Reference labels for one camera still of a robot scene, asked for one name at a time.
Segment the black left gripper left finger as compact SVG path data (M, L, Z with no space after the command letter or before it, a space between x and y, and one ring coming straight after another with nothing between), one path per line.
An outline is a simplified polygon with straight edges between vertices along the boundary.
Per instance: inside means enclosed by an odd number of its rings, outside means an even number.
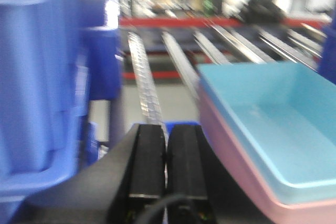
M134 223L164 192L164 136L135 124L101 160L28 197L23 223Z

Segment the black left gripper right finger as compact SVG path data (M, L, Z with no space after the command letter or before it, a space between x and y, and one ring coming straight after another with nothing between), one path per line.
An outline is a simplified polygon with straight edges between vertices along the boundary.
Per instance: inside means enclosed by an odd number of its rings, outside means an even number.
M193 203L169 206L169 223L270 223L234 181L197 124L174 124L167 146L169 194Z

